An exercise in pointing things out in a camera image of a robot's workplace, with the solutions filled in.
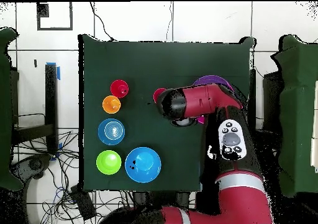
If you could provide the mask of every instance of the green cup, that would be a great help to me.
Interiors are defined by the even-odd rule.
[[[121,167],[122,160],[120,156],[112,150],[101,152],[96,160],[96,166],[99,171],[105,175],[115,174]]]

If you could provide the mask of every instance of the green board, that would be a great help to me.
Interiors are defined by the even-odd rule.
[[[199,190],[203,125],[174,127],[157,111],[153,92],[159,87],[190,86],[204,75],[214,74],[249,91],[250,49],[254,39],[240,43],[100,42],[82,35],[84,45],[84,189],[85,190]],[[123,79],[129,93],[116,114],[107,114],[102,101],[111,95],[110,85]],[[120,120],[125,137],[116,146],[98,138],[99,124]],[[125,171],[125,158],[147,146],[161,159],[158,177],[147,184],[134,182]],[[122,166],[114,175],[100,173],[96,158],[114,150]]]
[[[318,44],[304,43],[292,35],[282,38],[282,49],[274,55],[281,67],[284,89],[280,94],[283,141],[279,155],[282,193],[317,192],[318,174],[311,166],[315,84],[318,80]]]

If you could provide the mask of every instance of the red cup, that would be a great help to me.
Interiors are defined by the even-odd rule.
[[[115,80],[111,84],[111,93],[117,98],[123,98],[128,94],[128,84],[123,80]]]
[[[153,93],[153,100],[155,103],[157,103],[157,98],[159,94],[161,94],[166,88],[158,88],[154,93]]]

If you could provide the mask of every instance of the blue cup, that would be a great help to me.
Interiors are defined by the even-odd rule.
[[[98,126],[98,137],[106,145],[119,144],[125,136],[124,125],[117,119],[106,119]]]
[[[148,183],[159,175],[161,160],[151,148],[135,148],[126,157],[125,169],[133,181]]]

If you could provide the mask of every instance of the purple bowl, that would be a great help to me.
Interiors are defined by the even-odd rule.
[[[196,80],[193,85],[196,86],[202,84],[223,84],[230,88],[232,91],[234,91],[232,86],[225,79],[217,75],[205,75]],[[202,115],[198,117],[196,120],[198,121],[198,123],[204,123],[204,116]]]

